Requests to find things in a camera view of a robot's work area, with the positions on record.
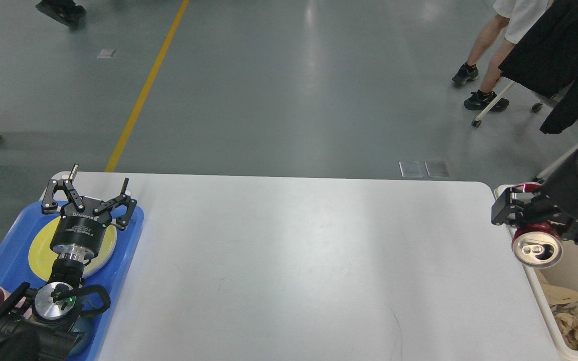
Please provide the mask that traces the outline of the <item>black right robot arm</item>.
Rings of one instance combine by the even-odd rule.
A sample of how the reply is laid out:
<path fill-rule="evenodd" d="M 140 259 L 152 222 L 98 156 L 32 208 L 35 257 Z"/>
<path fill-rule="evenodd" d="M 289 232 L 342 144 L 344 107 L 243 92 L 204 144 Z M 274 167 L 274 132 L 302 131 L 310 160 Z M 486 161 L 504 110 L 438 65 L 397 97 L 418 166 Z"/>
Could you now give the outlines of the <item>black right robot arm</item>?
<path fill-rule="evenodd" d="M 578 245 L 578 148 L 543 183 L 505 188 L 492 206 L 491 222 L 516 229 L 538 225 Z"/>

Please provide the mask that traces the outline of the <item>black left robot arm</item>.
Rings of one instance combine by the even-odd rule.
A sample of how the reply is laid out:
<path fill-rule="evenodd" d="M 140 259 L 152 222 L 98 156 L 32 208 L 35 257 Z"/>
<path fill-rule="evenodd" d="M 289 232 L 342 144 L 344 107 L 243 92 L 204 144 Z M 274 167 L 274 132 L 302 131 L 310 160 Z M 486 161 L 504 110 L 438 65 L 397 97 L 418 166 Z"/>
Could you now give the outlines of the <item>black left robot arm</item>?
<path fill-rule="evenodd" d="M 138 244 L 143 211 L 127 190 L 80 195 L 79 166 L 49 180 L 0 245 L 0 360 L 94 360 Z"/>

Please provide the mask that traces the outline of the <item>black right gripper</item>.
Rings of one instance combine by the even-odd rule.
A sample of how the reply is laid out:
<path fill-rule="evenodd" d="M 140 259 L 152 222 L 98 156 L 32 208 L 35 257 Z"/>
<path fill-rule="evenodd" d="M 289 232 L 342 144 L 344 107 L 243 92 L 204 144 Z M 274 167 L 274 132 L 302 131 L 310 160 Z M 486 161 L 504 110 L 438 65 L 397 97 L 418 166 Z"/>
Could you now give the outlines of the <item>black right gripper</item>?
<path fill-rule="evenodd" d="M 578 149 L 546 178 L 540 192 L 503 191 L 492 205 L 491 223 L 564 226 L 560 238 L 578 245 Z"/>

